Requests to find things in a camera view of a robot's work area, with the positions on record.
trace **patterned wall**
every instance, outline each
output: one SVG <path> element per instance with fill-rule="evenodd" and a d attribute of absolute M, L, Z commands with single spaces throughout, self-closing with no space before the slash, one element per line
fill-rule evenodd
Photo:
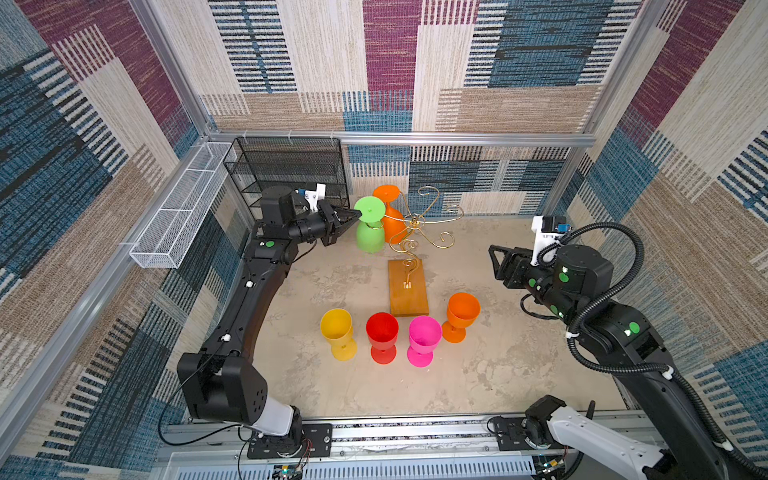
<path fill-rule="evenodd" d="M 0 0 L 0 401 L 197 133 L 127 0 Z"/>
<path fill-rule="evenodd" d="M 0 52 L 2 401 L 197 132 L 126 0 L 0 0 Z M 147 476 L 175 362 L 234 275 L 235 205 L 219 193 L 182 268 L 131 271 L 0 478 Z"/>
<path fill-rule="evenodd" d="M 579 132 L 641 0 L 151 0 L 229 130 Z M 344 149 L 354 198 L 536 214 L 567 151 Z M 444 210 L 433 209 L 435 215 Z"/>
<path fill-rule="evenodd" d="M 558 211 L 620 221 L 641 308 L 723 430 L 768 465 L 768 2 L 673 0 Z M 629 267 L 621 235 L 583 237 Z"/>
<path fill-rule="evenodd" d="M 157 420 L 225 307 L 248 227 L 225 184 L 181 267 L 135 266 L 32 420 L 0 478 L 147 478 Z M 177 396 L 164 422 L 179 423 Z"/>

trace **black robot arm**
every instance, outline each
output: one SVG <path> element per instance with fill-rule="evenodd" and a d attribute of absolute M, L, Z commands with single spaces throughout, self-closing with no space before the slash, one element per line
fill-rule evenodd
<path fill-rule="evenodd" d="M 554 260 L 543 262 L 544 253 L 552 250 L 557 250 Z M 748 466 L 751 462 L 727 442 L 693 387 L 677 373 L 672 355 L 645 315 L 610 299 L 595 305 L 595 299 L 607 298 L 601 295 L 612 289 L 613 265 L 599 252 L 585 245 L 553 244 L 541 250 L 533 266 L 533 250 L 491 245 L 488 251 L 495 278 L 507 288 L 527 290 L 560 318 L 568 326 L 568 343 L 575 349 L 578 342 L 599 365 L 579 358 L 573 349 L 571 353 L 590 368 L 614 374 L 656 426 L 671 455 L 659 467 L 664 471 L 648 472 L 649 478 L 765 478 L 758 472 L 762 469 Z M 579 328 L 575 320 L 587 309 L 590 314 Z M 632 372 L 643 369 L 650 371 Z M 720 433 L 717 441 L 713 432 Z"/>
<path fill-rule="evenodd" d="M 188 379 L 182 390 L 195 419 L 245 425 L 259 421 L 269 397 L 266 380 L 253 367 L 253 349 L 298 245 L 312 243 L 314 248 L 317 240 L 325 246 L 333 244 L 360 216 L 357 210 L 334 207 L 327 200 L 318 202 L 317 212 L 297 214 L 295 203 L 301 201 L 288 187 L 264 190 L 263 219 L 245 249 L 245 267 L 234 295 L 200 351 L 185 353 L 179 360 L 177 374 L 181 382 Z M 285 435 L 284 431 L 267 433 Z"/>

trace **black wire mesh rack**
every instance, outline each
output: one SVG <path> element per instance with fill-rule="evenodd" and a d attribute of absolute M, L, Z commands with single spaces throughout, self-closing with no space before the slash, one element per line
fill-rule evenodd
<path fill-rule="evenodd" d="M 335 138 L 239 137 L 232 143 L 237 161 L 224 162 L 255 220 L 261 218 L 261 192 L 273 185 L 294 190 L 315 190 L 326 185 L 326 199 L 349 207 L 349 189 L 341 154 Z"/>

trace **concrete floor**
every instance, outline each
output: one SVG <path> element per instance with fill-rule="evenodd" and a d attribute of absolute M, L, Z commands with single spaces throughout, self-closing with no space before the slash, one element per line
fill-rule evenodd
<path fill-rule="evenodd" d="M 365 324 L 372 314 L 389 311 L 387 260 L 401 256 L 388 247 L 374 254 L 358 250 L 354 229 L 336 245 L 318 246 L 293 266 L 257 341 L 254 365 L 267 379 L 270 395 L 299 406 L 306 417 L 515 412 L 545 394 L 576 409 L 586 409 L 590 399 L 598 409 L 624 408 L 610 376 L 585 369 L 568 353 L 562 323 L 525 315 L 518 305 L 523 292 L 494 280 L 488 246 L 531 247 L 530 224 L 475 217 L 425 228 L 433 239 L 442 230 L 456 238 L 447 250 L 425 241 L 417 250 L 430 315 L 444 322 L 448 299 L 462 291 L 482 305 L 466 340 L 443 340 L 425 369 L 406 358 L 408 317 L 398 319 L 392 363 L 379 365 L 369 354 Z M 353 318 L 358 353 L 348 362 L 331 356 L 319 331 L 320 318 L 332 308 L 346 309 Z"/>

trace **wire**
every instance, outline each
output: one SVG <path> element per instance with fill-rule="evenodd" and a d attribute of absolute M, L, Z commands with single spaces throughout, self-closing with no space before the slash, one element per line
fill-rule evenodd
<path fill-rule="evenodd" d="M 243 428 L 240 426 L 237 427 L 237 438 L 239 438 L 241 442 L 249 442 L 253 438 L 253 430 L 250 431 L 250 437 L 247 439 L 244 439 L 243 437 L 240 436 L 240 430 L 242 429 Z"/>
<path fill-rule="evenodd" d="M 301 459 L 299 460 L 299 467 L 304 470 L 304 468 L 310 464 L 310 457 L 312 456 L 312 440 L 309 438 L 306 438 L 306 461 L 304 462 L 304 466 L 301 465 L 301 459 L 304 458 L 304 455 L 301 455 Z"/>
<path fill-rule="evenodd" d="M 565 463 L 565 456 L 568 454 L 568 445 L 563 445 L 563 458 L 560 459 L 560 461 L 563 464 L 563 472 L 568 470 L 568 464 Z"/>
<path fill-rule="evenodd" d="M 237 436 L 240 437 L 240 429 L 237 430 Z M 245 449 L 245 445 L 248 445 L 248 440 L 243 442 L 243 446 L 240 447 L 240 453 L 237 454 L 237 477 L 240 480 L 243 480 L 243 474 L 240 473 L 240 457 L 243 456 L 243 449 Z"/>
<path fill-rule="evenodd" d="M 311 252 L 312 250 L 314 250 L 314 248 L 315 248 L 316 246 L 317 246 L 317 239 L 315 239 L 315 241 L 313 241 L 313 242 L 312 242 L 312 246 L 310 247 L 310 249 L 309 249 L 309 250 L 307 250 L 306 252 L 302 253 L 302 254 L 301 254 L 301 255 L 299 255 L 298 257 L 296 257 L 296 258 L 293 260 L 293 262 L 291 262 L 290 264 L 291 264 L 291 265 L 293 265 L 294 263 L 296 263 L 296 262 L 298 262 L 299 260 L 301 260 L 301 257 L 303 257 L 303 256 L 307 255 L 309 252 Z"/>
<path fill-rule="evenodd" d="M 491 435 L 493 435 L 494 437 L 500 437 L 500 436 L 502 436 L 502 433 L 501 433 L 501 432 L 494 432 L 493 430 L 491 430 L 491 427 L 489 426 L 489 425 L 491 425 L 491 420 L 493 420 L 493 419 L 497 419 L 497 418 L 498 418 L 498 416 L 495 416 L 495 417 L 491 417 L 491 418 L 490 418 L 490 419 L 488 419 L 488 421 L 485 423 L 485 429 L 486 429 L 486 430 L 488 430 L 488 431 L 491 433 Z"/>
<path fill-rule="evenodd" d="M 530 296 L 533 296 L 533 295 L 528 293 L 528 294 L 524 295 L 520 299 L 520 310 L 522 310 L 523 313 L 525 313 L 527 315 L 530 315 L 530 316 L 532 316 L 534 318 L 542 319 L 542 320 L 559 320 L 560 319 L 560 317 L 557 317 L 557 316 L 554 316 L 554 315 L 541 315 L 540 313 L 528 312 L 525 309 L 525 299 L 527 299 Z"/>
<path fill-rule="evenodd" d="M 176 396 L 176 394 L 177 394 L 177 393 L 179 393 L 179 391 L 181 391 L 181 387 L 183 387 L 185 383 L 189 382 L 189 380 L 190 380 L 192 377 L 194 377 L 194 376 L 195 376 L 195 375 L 197 375 L 197 374 L 198 374 L 200 371 L 202 371 L 202 370 L 203 370 L 203 369 L 204 369 L 204 368 L 205 368 L 205 367 L 206 367 L 206 366 L 207 366 L 207 365 L 210 363 L 210 361 L 214 359 L 214 357 L 216 356 L 216 354 L 217 354 L 217 353 L 219 353 L 219 350 L 221 350 L 221 347 L 222 347 L 223 345 L 224 345 L 224 342 L 220 343 L 220 344 L 219 344 L 219 348 L 217 348 L 217 349 L 216 349 L 216 351 L 215 351 L 215 352 L 213 352 L 213 353 L 212 353 L 212 354 L 211 354 L 211 355 L 208 357 L 208 359 L 207 359 L 205 362 L 203 362 L 203 364 L 202 364 L 202 365 L 200 365 L 199 367 L 197 367 L 197 370 L 195 370 L 195 371 L 192 373 L 192 375 L 188 376 L 188 377 L 187 377 L 187 378 L 186 378 L 186 379 L 185 379 L 185 380 L 184 380 L 184 381 L 183 381 L 183 382 L 182 382 L 182 383 L 179 385 L 179 387 L 176 389 L 176 391 L 170 394 L 170 398 L 169 398 L 169 399 L 168 399 L 168 400 L 165 402 L 165 407 L 163 407 L 163 412 L 160 414 L 160 418 L 157 420 L 157 435 L 158 435 L 158 436 L 160 436 L 160 440 L 162 440 L 162 441 L 163 441 L 163 443 L 165 443 L 166 445 L 170 445 L 170 446 L 172 446 L 172 447 L 181 447 L 181 446 L 183 446 L 183 445 L 189 445 L 189 444 L 191 444 L 191 443 L 199 442 L 199 441 L 200 441 L 200 440 L 202 440 L 202 439 L 207 439 L 207 438 L 208 438 L 208 437 L 210 437 L 211 435 L 215 435 L 215 434 L 217 434 L 218 432 L 223 432 L 223 431 L 224 431 L 224 430 L 226 430 L 226 429 L 231 429 L 232 427 L 236 426 L 236 425 L 227 425 L 227 426 L 225 426 L 225 427 L 222 427 L 222 428 L 220 428 L 220 429 L 218 429 L 218 430 L 214 430 L 214 431 L 212 431 L 211 433 L 208 433 L 208 434 L 206 434 L 206 435 L 203 435 L 203 436 L 201 436 L 201 437 L 199 437 L 199 438 L 196 438 L 195 440 L 190 440 L 189 442 L 178 442 L 178 443 L 176 443 L 176 442 L 169 442 L 169 441 L 167 441 L 167 440 L 165 439 L 165 437 L 163 436 L 163 417 L 165 417 L 165 412 L 168 410 L 168 407 L 170 406 L 170 402 L 171 402 L 171 400 L 173 400 L 173 399 L 174 399 L 174 397 Z"/>
<path fill-rule="evenodd" d="M 632 263 L 632 267 L 630 267 L 627 274 L 624 275 L 624 278 L 619 280 L 619 282 L 616 283 L 616 285 L 613 285 L 604 293 L 595 297 L 590 303 L 588 303 L 582 310 L 580 310 L 576 314 L 576 317 L 568 326 L 568 332 L 570 333 L 579 333 L 582 325 L 584 324 L 584 321 L 592 313 L 594 313 L 598 308 L 600 308 L 600 306 L 604 302 L 606 302 L 609 298 L 611 298 L 613 295 L 615 295 L 616 293 L 619 293 L 621 290 L 626 288 L 630 284 L 630 282 L 634 280 L 634 278 L 636 277 L 637 273 L 640 271 L 640 268 L 643 265 L 643 259 L 645 257 L 645 247 L 643 246 L 643 241 L 631 228 L 625 225 L 622 225 L 621 223 L 614 223 L 614 222 L 591 223 L 585 227 L 566 233 L 563 237 L 561 237 L 560 244 L 565 245 L 569 241 L 578 237 L 579 235 L 582 235 L 583 233 L 586 233 L 591 230 L 596 230 L 598 228 L 610 228 L 612 230 L 618 230 L 622 232 L 624 235 L 626 235 L 627 237 L 629 237 L 629 239 L 631 240 L 634 246 L 634 262 Z M 557 248 L 557 244 L 553 243 L 552 245 L 549 245 L 544 249 L 542 249 L 541 252 L 539 252 L 537 257 L 539 260 L 539 263 L 541 263 L 541 260 L 544 258 L 544 255 L 547 252 L 552 251 L 555 248 Z M 548 263 L 548 265 L 546 266 L 551 266 L 553 264 L 554 264 L 554 259 L 550 263 Z M 581 365 L 586 366 L 587 368 L 591 370 L 595 370 L 597 372 L 610 373 L 611 375 L 617 375 L 617 376 L 632 376 L 632 375 L 641 375 L 643 373 L 650 373 L 650 372 L 666 372 L 670 369 L 669 365 L 666 365 L 660 362 L 641 363 L 640 365 L 625 366 L 625 367 L 600 365 L 599 363 L 591 362 L 590 360 L 584 358 L 583 355 L 581 355 L 581 353 L 578 351 L 578 348 L 576 347 L 576 340 L 574 338 L 568 338 L 567 343 L 568 343 L 568 350 L 571 352 L 571 355 Z M 685 396 L 690 401 L 691 405 L 696 411 L 697 416 L 699 417 L 699 420 L 701 420 L 704 428 L 710 434 L 711 439 L 717 444 L 723 444 L 725 442 L 728 442 L 729 441 L 728 437 L 723 433 L 723 430 L 720 429 L 720 426 L 712 418 L 712 414 L 710 414 L 709 410 L 707 409 L 707 406 L 701 400 L 701 397 L 699 397 L 699 394 L 696 392 L 693 386 L 691 386 L 691 384 L 676 369 L 672 372 L 672 380 L 677 384 L 677 386 L 680 387 L 680 389 L 683 391 Z M 768 480 L 768 470 L 755 465 L 754 462 L 752 462 L 752 460 L 747 458 L 738 448 L 734 448 L 733 446 L 731 446 L 731 450 L 725 450 L 725 455 L 727 455 L 732 460 L 734 460 L 735 463 L 744 467 L 749 473 L 751 473 L 755 477 Z"/>

